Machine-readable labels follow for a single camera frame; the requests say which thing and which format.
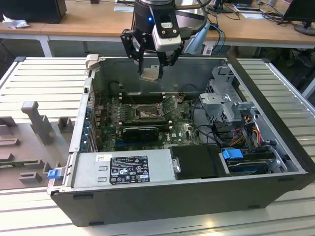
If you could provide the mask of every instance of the barcode sticker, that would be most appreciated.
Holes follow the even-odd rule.
[[[96,161],[110,161],[112,154],[96,155]]]

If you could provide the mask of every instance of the wooden desk surface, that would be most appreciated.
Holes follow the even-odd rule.
[[[286,11],[288,4],[282,0],[278,1],[276,6],[280,11]],[[234,14],[228,15],[231,18],[237,18]],[[303,35],[294,30],[293,25],[277,25],[266,19],[247,19],[242,14],[241,20],[231,20],[225,15],[218,16],[220,29],[224,31],[226,41],[242,42],[266,42],[266,43],[305,43],[315,45],[315,37]],[[209,15],[210,20],[215,23],[215,17]],[[207,35],[207,39],[217,39],[218,33],[214,30]]]
[[[132,12],[114,11],[114,3],[90,1],[75,2],[66,0],[67,13],[60,24],[31,23],[29,28],[12,30],[0,24],[0,33],[38,33],[46,35],[77,36],[119,36],[124,29],[131,27]],[[278,1],[277,8],[286,9],[288,4]],[[212,22],[215,18],[209,15]],[[282,44],[315,44],[315,37],[296,32],[292,25],[279,26],[265,19],[231,20],[225,15],[218,16],[219,26],[225,32],[226,41],[269,42]],[[209,31],[207,40],[217,40],[218,33]]]
[[[119,36],[131,28],[132,12],[114,11],[115,4],[66,0],[67,12],[57,25],[46,24],[41,34],[80,36]]]
[[[0,33],[23,33],[23,34],[40,34],[40,30],[45,23],[31,23],[29,27],[11,29],[0,23]]]

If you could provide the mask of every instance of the power supply label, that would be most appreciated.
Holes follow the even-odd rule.
[[[150,182],[148,157],[112,157],[109,182],[111,184]]]

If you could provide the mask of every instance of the monitor stand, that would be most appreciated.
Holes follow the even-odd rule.
[[[306,34],[309,36],[315,36],[315,29],[311,27],[311,22],[305,22],[303,26],[294,26],[294,29],[299,33]]]

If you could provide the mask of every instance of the black plastic cover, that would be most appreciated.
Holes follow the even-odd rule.
[[[220,149],[214,145],[173,146],[172,159],[177,159],[181,172],[176,179],[225,177],[219,157]]]

